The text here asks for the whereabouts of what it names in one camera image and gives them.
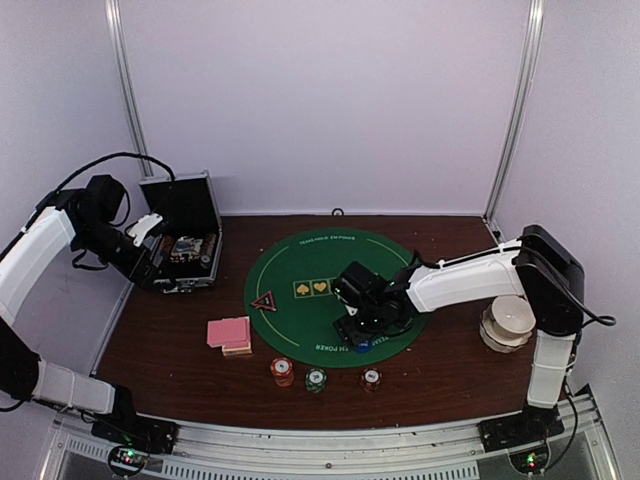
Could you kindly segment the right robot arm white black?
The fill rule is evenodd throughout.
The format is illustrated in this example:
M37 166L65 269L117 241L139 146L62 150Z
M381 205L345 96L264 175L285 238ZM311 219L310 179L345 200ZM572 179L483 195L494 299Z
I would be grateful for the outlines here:
M346 312L333 326L356 347L407 330L413 319L440 308L487 298L516 296L532 310L536 345L521 412L480 423L485 451L542 442L564 431L557 407L582 330L613 326L584 303L581 263L547 230L528 225L515 240L479 253L437 263L415 253L391 279L352 262L331 283Z

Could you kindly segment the round green poker mat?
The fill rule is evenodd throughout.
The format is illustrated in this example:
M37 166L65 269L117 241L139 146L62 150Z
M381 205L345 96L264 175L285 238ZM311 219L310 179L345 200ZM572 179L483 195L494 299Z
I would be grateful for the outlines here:
M379 337L366 352L349 348L333 323L347 313L331 282L357 261L385 279L411 258L409 250L372 232L325 228L277 243L254 264L244 285L252 328L280 355L321 368L378 364L410 347L429 321L414 319L408 332Z

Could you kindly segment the green poker chip stack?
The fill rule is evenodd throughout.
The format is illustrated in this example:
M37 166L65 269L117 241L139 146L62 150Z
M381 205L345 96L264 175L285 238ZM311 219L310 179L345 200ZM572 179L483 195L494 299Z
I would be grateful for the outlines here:
M305 376L305 388L311 393L323 392L326 388L327 374L321 368L310 369Z

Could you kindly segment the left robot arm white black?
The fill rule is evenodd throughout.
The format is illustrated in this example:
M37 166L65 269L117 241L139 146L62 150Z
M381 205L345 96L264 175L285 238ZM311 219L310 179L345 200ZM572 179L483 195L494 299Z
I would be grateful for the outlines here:
M99 175L81 189L59 186L36 207L1 253L1 390L18 405L34 401L76 410L93 418L92 433L148 454L170 454L178 426L137 413L129 388L46 361L31 350L13 325L32 288L65 248L96 254L127 280L150 286L167 259L145 246L164 225L150 213L120 231L113 225L125 189Z

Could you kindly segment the left aluminium post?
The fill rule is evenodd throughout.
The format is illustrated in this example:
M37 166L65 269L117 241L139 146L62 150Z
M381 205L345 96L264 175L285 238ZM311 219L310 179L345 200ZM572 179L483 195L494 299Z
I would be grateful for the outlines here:
M143 132L127 55L120 2L118 0L105 0L104 9L107 29L115 58L120 90L124 102L125 119L128 125L134 151L141 155L147 155L147 143Z

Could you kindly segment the aluminium post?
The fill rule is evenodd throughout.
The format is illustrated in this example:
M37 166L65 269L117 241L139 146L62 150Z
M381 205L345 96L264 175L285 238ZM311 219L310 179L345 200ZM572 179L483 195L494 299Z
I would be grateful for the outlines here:
M104 9L107 29L115 58L120 90L124 102L125 119L128 125L134 151L141 155L147 155L147 143L143 132L127 55L120 2L118 0L105 0Z
M506 187L509 171L515 158L524 122L526 105L536 73L544 29L545 4L546 2L544 0L531 0L529 2L528 19L513 104L498 167L483 214L485 222L495 229L497 229L497 211L500 199Z

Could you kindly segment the brown poker chip stack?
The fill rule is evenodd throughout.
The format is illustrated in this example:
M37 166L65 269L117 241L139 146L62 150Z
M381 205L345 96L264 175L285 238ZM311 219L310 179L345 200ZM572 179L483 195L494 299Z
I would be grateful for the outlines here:
M360 386L367 393L375 392L382 380L382 374L377 368L366 368L360 375Z

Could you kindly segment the brown chip row in case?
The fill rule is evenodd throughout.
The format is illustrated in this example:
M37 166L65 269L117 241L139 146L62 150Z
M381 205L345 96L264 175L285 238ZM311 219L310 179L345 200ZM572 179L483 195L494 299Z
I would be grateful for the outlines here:
M216 245L218 241L218 234L215 232L209 233L204 239L200 250L200 264L206 268L208 267L214 258Z

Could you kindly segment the front aluminium rail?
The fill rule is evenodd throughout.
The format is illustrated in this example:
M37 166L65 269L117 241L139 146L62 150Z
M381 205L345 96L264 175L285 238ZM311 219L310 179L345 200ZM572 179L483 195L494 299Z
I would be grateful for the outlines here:
M526 451L548 448L544 479L618 479L591 392L563 401L564 432L489 451L476 419L364 430L269 430L181 421L171 454L151 456L137 479L525 479Z

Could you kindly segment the triangular all-in button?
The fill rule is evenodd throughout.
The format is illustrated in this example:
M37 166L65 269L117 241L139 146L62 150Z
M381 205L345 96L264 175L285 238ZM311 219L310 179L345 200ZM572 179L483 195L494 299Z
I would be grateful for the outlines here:
M251 303L251 307L257 310L276 312L277 305L275 302L275 297L273 292L269 290L264 294L260 295Z

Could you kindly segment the white ceramic bowl stack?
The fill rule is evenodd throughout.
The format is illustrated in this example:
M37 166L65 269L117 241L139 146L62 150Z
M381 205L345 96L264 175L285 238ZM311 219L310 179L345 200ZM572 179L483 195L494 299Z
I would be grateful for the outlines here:
M535 325L531 307L524 298L499 296L483 311L479 334L491 350L507 354L528 343Z

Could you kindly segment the right aluminium post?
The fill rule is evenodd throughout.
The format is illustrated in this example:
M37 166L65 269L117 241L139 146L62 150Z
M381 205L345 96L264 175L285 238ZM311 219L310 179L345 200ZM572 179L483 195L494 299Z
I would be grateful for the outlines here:
M544 29L545 4L546 2L544 0L531 0L529 2L528 19L513 104L498 167L483 214L485 222L495 229L497 229L497 211L500 199L506 187L509 171L515 158L524 122L526 105L536 73Z

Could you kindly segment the gold card deck box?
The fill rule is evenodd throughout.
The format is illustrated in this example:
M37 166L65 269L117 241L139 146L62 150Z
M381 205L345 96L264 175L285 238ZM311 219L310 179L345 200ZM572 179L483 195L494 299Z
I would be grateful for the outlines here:
M224 357L243 356L252 354L252 344L250 340L232 342L221 347Z

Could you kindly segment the blue card deck in case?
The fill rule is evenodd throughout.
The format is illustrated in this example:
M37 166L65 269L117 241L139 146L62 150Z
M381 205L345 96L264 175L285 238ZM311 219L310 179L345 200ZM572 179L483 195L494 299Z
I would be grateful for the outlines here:
M174 244L170 259L174 263L186 263L200 258L203 240L201 238L180 237Z

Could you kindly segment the orange poker chip stack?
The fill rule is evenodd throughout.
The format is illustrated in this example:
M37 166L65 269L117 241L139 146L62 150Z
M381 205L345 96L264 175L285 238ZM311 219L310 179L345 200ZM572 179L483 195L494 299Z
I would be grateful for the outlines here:
M293 363L290 359L279 357L272 360L270 371L279 387L288 387L294 381Z

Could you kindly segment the pink-backed playing card deck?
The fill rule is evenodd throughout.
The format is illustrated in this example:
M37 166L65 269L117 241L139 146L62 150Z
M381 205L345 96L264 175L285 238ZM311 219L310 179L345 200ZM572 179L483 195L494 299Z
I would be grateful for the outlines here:
M212 320L207 323L206 343L212 348L240 345L250 341L248 316Z

